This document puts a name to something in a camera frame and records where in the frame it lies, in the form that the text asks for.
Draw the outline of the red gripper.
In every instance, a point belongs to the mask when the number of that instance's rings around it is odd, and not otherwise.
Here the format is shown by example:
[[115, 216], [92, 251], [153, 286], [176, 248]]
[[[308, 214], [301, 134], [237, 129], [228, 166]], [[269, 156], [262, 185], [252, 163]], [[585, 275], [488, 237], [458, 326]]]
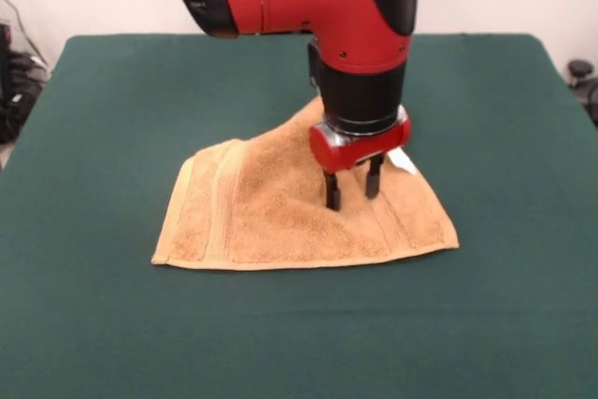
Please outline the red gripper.
[[335, 173], [349, 170], [370, 158], [365, 195], [368, 199], [376, 198], [384, 154], [403, 147], [410, 133], [410, 118], [404, 107], [398, 108], [397, 123], [377, 135], [342, 135], [325, 121], [311, 126], [308, 143], [315, 160], [324, 170], [326, 207], [331, 210], [341, 208], [341, 191]]

